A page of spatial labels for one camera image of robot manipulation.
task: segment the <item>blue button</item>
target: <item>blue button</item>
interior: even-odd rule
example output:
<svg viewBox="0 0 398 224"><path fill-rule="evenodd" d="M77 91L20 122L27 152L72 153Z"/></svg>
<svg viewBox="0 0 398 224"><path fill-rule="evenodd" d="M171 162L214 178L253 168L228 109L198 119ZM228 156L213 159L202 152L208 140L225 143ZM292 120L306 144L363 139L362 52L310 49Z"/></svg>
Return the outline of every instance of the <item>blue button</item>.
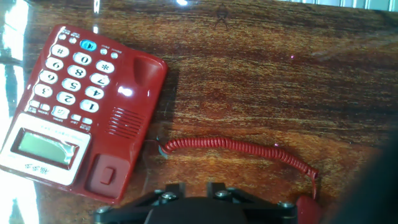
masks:
<svg viewBox="0 0 398 224"><path fill-rule="evenodd" d="M90 40L82 40L80 42L80 47L88 51L93 51L97 49L97 44Z"/></svg>

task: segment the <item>speaker grille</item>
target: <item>speaker grille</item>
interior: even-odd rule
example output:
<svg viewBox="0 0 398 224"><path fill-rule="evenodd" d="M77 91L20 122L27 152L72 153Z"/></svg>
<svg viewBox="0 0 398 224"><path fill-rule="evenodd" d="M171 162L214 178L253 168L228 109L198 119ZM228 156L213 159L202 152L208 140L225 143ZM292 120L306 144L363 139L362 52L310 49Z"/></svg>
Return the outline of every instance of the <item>speaker grille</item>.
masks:
<svg viewBox="0 0 398 224"><path fill-rule="evenodd" d="M141 131L145 116L122 108L113 108L106 132L135 139Z"/></svg>

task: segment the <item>telephone keypad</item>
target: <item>telephone keypad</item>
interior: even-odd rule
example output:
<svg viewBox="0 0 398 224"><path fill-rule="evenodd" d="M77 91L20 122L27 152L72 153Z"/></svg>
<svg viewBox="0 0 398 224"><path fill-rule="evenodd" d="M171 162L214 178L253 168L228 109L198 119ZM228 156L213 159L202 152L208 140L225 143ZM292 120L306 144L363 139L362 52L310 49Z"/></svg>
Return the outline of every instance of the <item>telephone keypad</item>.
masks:
<svg viewBox="0 0 398 224"><path fill-rule="evenodd" d="M94 101L91 101L91 100L83 100L83 101L80 103L80 108L81 108L82 110L87 111L87 112L95 113L95 112L98 111L98 109L99 109L100 107L99 107L98 104L97 104L96 102L94 102Z"/></svg>
<svg viewBox="0 0 398 224"><path fill-rule="evenodd" d="M57 74L46 70L40 72L39 78L40 80L48 84L54 84L58 81Z"/></svg>
<svg viewBox="0 0 398 224"><path fill-rule="evenodd" d="M63 62L57 58L49 57L45 61L45 66L51 68L52 70L59 71L63 68Z"/></svg>
<svg viewBox="0 0 398 224"><path fill-rule="evenodd" d="M105 62L104 60L99 60L95 67L105 73L112 73L114 71L114 66L112 63Z"/></svg>
<svg viewBox="0 0 398 224"><path fill-rule="evenodd" d="M104 91L100 88L93 87L93 86L87 87L85 94L86 94L86 96L89 96L89 97L97 99L97 100L104 97Z"/></svg>
<svg viewBox="0 0 398 224"><path fill-rule="evenodd" d="M71 78L66 78L62 81L62 86L69 91L78 91L81 88L80 82Z"/></svg>
<svg viewBox="0 0 398 224"><path fill-rule="evenodd" d="M69 49L62 45L55 44L51 47L51 54L54 54L57 57L66 57L69 55Z"/></svg>
<svg viewBox="0 0 398 224"><path fill-rule="evenodd" d="M60 40L65 40L67 37L65 34L60 34L58 36L58 39ZM75 37L69 38L69 42L71 44L75 44L78 40ZM97 44L95 42L92 42L90 40L82 40L80 41L80 47L84 50L88 51L94 51L97 48ZM66 91L60 91L56 93L56 98L57 101L60 103L63 103L64 105L73 105L76 103L76 98L71 92L77 92L81 91L81 81L78 81L80 78L84 78L87 75L86 72L86 67L87 65L90 65L93 61L90 55L84 54L83 52L70 52L70 50L62 46L60 44L55 44L51 47L50 52L54 57L49 57L45 61L45 66L49 68L50 70L42 70L39 74L39 79L48 84L55 84L58 81L58 75L59 73L57 72L51 72L51 70L54 71L59 71L64 67L63 61L58 59L58 58L67 58L70 57L69 55L72 55L73 61L75 64L72 65L66 65L67 67L67 72L71 76L70 78L64 78L61 82L63 88ZM102 55L107 55L108 50L102 48L100 50L100 54ZM112 52L110 54L110 57L113 59L118 58L118 54L115 52ZM101 71L101 73L112 73L114 72L114 65L110 62L104 61L104 60L99 60L95 64L96 69ZM99 110L99 104L95 102L94 100L100 100L104 97L104 90L100 87L104 87L109 85L110 79L107 75L103 75L101 73L93 73L90 75L90 81L93 83L95 86L88 86L85 88L85 95L86 97L91 98L92 100L82 100L80 102L80 108L84 111L90 112L90 113L95 113ZM44 84L36 84L34 86L34 93L36 95L48 98L53 95L53 90ZM34 107L38 108L40 105L40 108L45 111L50 111L51 106L46 105L46 104L40 104L39 102L35 103L32 102ZM67 119L69 115L69 110L62 107L62 106L54 106L52 108L51 114L57 118L61 119ZM70 117L72 120L75 121L81 121L85 124L92 124L93 120L90 118L81 118L80 115L78 114L73 114Z"/></svg>
<svg viewBox="0 0 398 224"><path fill-rule="evenodd" d="M68 114L69 114L69 110L62 107L62 106L54 106L51 114L54 117L57 118L61 118L61 119L67 119L68 118Z"/></svg>
<svg viewBox="0 0 398 224"><path fill-rule="evenodd" d="M36 84L35 87L33 87L33 91L36 95L43 96L45 98L48 98L52 95L52 89L43 84Z"/></svg>
<svg viewBox="0 0 398 224"><path fill-rule="evenodd" d="M106 86L110 83L110 80L107 75L101 75L99 73L94 73L90 76L91 82L100 86Z"/></svg>
<svg viewBox="0 0 398 224"><path fill-rule="evenodd" d="M66 105L72 105L76 102L75 96L73 96L70 93L64 92L64 91L61 91L60 93L58 93L57 100L58 100L58 102L65 103Z"/></svg>
<svg viewBox="0 0 398 224"><path fill-rule="evenodd" d="M89 65L91 63L91 57L81 52L75 53L73 60L80 65Z"/></svg>
<svg viewBox="0 0 398 224"><path fill-rule="evenodd" d="M86 70L77 65L71 65L68 67L68 74L76 78L83 78L86 76Z"/></svg>

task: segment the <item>function button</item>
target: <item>function button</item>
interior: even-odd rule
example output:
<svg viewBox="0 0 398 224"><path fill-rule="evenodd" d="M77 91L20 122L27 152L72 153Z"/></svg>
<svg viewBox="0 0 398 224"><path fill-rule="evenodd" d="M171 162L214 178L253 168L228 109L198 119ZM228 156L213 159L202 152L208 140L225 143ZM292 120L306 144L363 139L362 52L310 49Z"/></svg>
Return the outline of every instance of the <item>function button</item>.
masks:
<svg viewBox="0 0 398 224"><path fill-rule="evenodd" d="M91 63L91 57L81 52L75 53L73 55L73 60L80 65L89 65Z"/></svg>
<svg viewBox="0 0 398 224"><path fill-rule="evenodd" d="M57 118L67 119L69 110L62 106L54 106L51 114L52 114L52 116L57 117Z"/></svg>
<svg viewBox="0 0 398 224"><path fill-rule="evenodd" d="M101 55L106 55L108 53L108 50L101 49L99 52L101 53Z"/></svg>
<svg viewBox="0 0 398 224"><path fill-rule="evenodd" d="M80 115L77 115L77 114L73 114L70 118L71 118L71 119L74 119L75 121L80 121L81 116L80 116Z"/></svg>
<svg viewBox="0 0 398 224"><path fill-rule="evenodd" d="M76 38L74 38L74 37L71 37L71 38L69 38L69 43L71 43L71 44L74 44L74 43L76 43Z"/></svg>
<svg viewBox="0 0 398 224"><path fill-rule="evenodd" d="M59 38L60 40L65 40L65 39L67 38L67 36L66 36L65 34L60 34L60 35L58 36L58 38Z"/></svg>
<svg viewBox="0 0 398 224"><path fill-rule="evenodd" d="M113 58L113 59L117 59L118 56L119 55L116 52L111 53L111 58Z"/></svg>
<svg viewBox="0 0 398 224"><path fill-rule="evenodd" d="M63 62L57 58L49 57L45 61L45 66L51 68L52 70L59 71L63 68Z"/></svg>
<svg viewBox="0 0 398 224"><path fill-rule="evenodd" d="M83 121L82 121L83 123L85 123L85 124L92 124L93 123L93 120L92 119L89 119L89 118L83 118Z"/></svg>
<svg viewBox="0 0 398 224"><path fill-rule="evenodd" d="M66 78L62 81L62 86L70 91L78 91L81 87L80 82L71 78Z"/></svg>
<svg viewBox="0 0 398 224"><path fill-rule="evenodd" d="M60 103L65 103L66 105L72 105L76 102L75 96L73 96L70 93L64 92L64 91L58 93L57 100Z"/></svg>
<svg viewBox="0 0 398 224"><path fill-rule="evenodd" d="M106 86L109 84L110 80L107 75L101 75L99 73L94 73L90 76L90 80L97 85Z"/></svg>
<svg viewBox="0 0 398 224"><path fill-rule="evenodd" d="M46 98L52 95L52 89L49 86L43 84L37 84L35 87L33 87L33 91L36 95Z"/></svg>
<svg viewBox="0 0 398 224"><path fill-rule="evenodd" d="M80 103L80 108L81 108L82 110L88 111L88 112L90 112L90 113L94 113L94 112L97 112L97 111L98 111L98 109L100 108L100 106L98 106L98 104L95 103L94 101L91 101L91 100L83 100L83 101Z"/></svg>
<svg viewBox="0 0 398 224"><path fill-rule="evenodd" d="M80 41L80 47L88 51L94 51L97 49L97 44L91 40L82 40Z"/></svg>
<svg viewBox="0 0 398 224"><path fill-rule="evenodd" d="M45 111L49 111L50 110L50 106L46 105L46 104L42 104L42 105L40 105L40 109L45 110Z"/></svg>
<svg viewBox="0 0 398 224"><path fill-rule="evenodd" d="M100 88L93 87L93 86L87 87L85 93L86 93L86 96L89 96L89 97L97 99L97 100L104 97L104 91Z"/></svg>
<svg viewBox="0 0 398 224"><path fill-rule="evenodd" d="M112 63L109 62L105 62L103 60L99 60L97 62L97 64L95 65L95 67L101 71L101 72L105 72L105 73L111 73L114 71L114 66Z"/></svg>
<svg viewBox="0 0 398 224"><path fill-rule="evenodd" d="M48 84L54 84L58 81L57 74L46 70L40 72L39 78L40 80Z"/></svg>
<svg viewBox="0 0 398 224"><path fill-rule="evenodd" d="M51 54L54 54L55 56L58 57L66 57L69 55L69 49L66 47L55 44L54 46L51 47Z"/></svg>
<svg viewBox="0 0 398 224"><path fill-rule="evenodd" d="M35 101L35 100L30 100L29 101L29 105L31 105L33 107L39 107L40 102L39 101Z"/></svg>
<svg viewBox="0 0 398 224"><path fill-rule="evenodd" d="M71 65L68 67L68 74L76 78L83 78L86 76L86 70L77 65Z"/></svg>

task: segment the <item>wood grain surface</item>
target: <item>wood grain surface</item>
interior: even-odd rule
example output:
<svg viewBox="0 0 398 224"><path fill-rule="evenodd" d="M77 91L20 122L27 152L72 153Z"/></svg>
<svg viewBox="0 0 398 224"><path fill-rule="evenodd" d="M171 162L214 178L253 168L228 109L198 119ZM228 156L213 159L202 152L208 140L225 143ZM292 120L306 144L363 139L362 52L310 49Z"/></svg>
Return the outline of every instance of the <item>wood grain surface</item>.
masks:
<svg viewBox="0 0 398 224"><path fill-rule="evenodd" d="M379 153L398 111L398 14L278 1L29 1L26 77L55 24L164 59L170 71L148 138L224 136L278 144L320 170L331 208ZM271 202L311 194L308 178L224 149L167 159L147 144L123 203L165 184L188 195L225 182ZM37 185L42 223L89 223L102 203Z"/></svg>

